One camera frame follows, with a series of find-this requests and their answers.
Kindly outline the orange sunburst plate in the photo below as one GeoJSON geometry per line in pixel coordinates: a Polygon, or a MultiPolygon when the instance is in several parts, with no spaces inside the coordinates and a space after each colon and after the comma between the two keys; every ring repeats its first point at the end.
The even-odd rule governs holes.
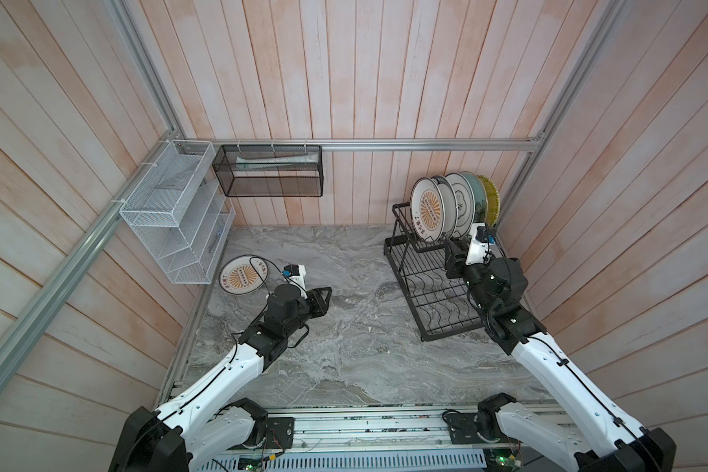
{"type": "Polygon", "coordinates": [[[226,263],[218,274],[218,282],[228,294],[246,295],[264,287],[268,275],[264,259],[246,255],[226,263]]]}
{"type": "Polygon", "coordinates": [[[412,188],[411,217],[415,233],[424,241],[440,239],[444,233],[444,201],[438,184],[431,178],[419,179],[412,188]]]}

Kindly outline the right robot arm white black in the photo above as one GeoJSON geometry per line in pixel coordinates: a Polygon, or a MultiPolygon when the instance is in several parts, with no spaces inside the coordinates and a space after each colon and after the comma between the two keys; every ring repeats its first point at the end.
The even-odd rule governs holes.
{"type": "Polygon", "coordinates": [[[527,280],[517,259],[494,256],[478,238],[468,243],[450,239],[444,249],[446,276],[464,281],[468,303],[487,335],[541,383],[578,428],[570,433],[499,393],[478,404],[474,424],[481,440],[517,440],[566,471],[673,469],[675,441],[617,406],[521,305],[527,280]]]}

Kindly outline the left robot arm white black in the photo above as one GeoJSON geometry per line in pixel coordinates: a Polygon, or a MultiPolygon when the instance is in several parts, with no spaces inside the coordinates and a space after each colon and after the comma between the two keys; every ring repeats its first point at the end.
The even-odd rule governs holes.
{"type": "Polygon", "coordinates": [[[140,407],[124,423],[112,471],[196,471],[224,450],[265,436],[267,411],[234,396],[290,348],[297,330],[330,308],[332,289],[279,285],[233,349],[173,399],[140,407]]]}

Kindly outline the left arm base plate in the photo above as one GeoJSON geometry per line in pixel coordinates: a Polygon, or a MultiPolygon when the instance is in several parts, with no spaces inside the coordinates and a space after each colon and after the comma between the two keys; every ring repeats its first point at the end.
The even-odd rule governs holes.
{"type": "Polygon", "coordinates": [[[256,422],[244,446],[247,448],[292,448],[295,419],[292,417],[269,417],[256,422]]]}

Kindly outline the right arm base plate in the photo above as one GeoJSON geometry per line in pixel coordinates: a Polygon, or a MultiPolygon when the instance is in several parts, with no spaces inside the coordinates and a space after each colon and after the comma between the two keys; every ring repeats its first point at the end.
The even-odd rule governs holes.
{"type": "Polygon", "coordinates": [[[446,409],[442,420],[448,427],[452,444],[484,444],[478,433],[473,413],[462,413],[454,409],[446,409]]]}

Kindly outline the white plate green lettered rim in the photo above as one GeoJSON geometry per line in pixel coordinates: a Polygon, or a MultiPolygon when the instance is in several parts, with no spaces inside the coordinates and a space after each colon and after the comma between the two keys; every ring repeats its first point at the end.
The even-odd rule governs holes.
{"type": "Polygon", "coordinates": [[[457,204],[452,185],[446,177],[441,175],[433,176],[432,179],[436,182],[437,187],[442,196],[444,204],[444,225],[442,226],[442,235],[446,238],[454,235],[454,230],[457,224],[457,204]]]}

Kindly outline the mint green flower plate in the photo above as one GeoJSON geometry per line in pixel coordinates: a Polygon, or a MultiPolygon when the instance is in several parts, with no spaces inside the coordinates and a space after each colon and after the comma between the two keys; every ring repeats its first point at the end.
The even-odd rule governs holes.
{"type": "Polygon", "coordinates": [[[475,174],[468,171],[462,171],[460,172],[460,175],[466,180],[473,194],[473,221],[486,222],[488,213],[488,199],[481,180],[475,174]]]}

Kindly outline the yellow woven round plate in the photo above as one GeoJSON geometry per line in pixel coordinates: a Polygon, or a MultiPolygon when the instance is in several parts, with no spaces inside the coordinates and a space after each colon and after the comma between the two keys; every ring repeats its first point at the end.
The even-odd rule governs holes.
{"type": "Polygon", "coordinates": [[[486,192],[487,210],[486,223],[489,226],[496,226],[501,213],[501,197],[496,184],[487,176],[478,175],[486,192]]]}

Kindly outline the white plate dark rim characters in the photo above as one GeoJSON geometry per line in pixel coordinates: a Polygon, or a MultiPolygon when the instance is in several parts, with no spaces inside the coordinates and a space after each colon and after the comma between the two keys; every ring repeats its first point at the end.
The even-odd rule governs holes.
{"type": "Polygon", "coordinates": [[[476,201],[475,195],[468,180],[459,173],[446,175],[446,180],[454,191],[456,201],[456,227],[454,237],[464,237],[475,222],[476,201]]]}

